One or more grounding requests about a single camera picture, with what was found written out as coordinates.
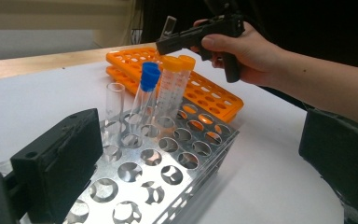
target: white surface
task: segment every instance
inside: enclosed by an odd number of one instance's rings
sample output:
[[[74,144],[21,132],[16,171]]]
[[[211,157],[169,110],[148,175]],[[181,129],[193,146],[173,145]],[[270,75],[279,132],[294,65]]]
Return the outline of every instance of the white surface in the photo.
[[[255,86],[228,84],[224,71],[197,58],[196,72],[239,96],[230,123],[240,131],[217,177],[176,223],[343,223],[339,199],[298,155],[306,112]],[[0,79],[0,161],[6,161],[63,118],[98,108],[104,118],[108,63]],[[125,110],[130,109],[127,94]]]

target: hand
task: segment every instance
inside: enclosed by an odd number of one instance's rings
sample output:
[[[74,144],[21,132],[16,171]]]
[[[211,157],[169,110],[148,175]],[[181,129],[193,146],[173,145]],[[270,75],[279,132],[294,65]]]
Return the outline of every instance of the hand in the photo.
[[[213,67],[224,68],[220,52],[235,55],[240,64],[241,80],[259,86],[270,86],[277,76],[281,65],[283,49],[268,42],[248,22],[244,23],[245,32],[235,38],[225,35],[206,35],[202,46],[213,52]]]

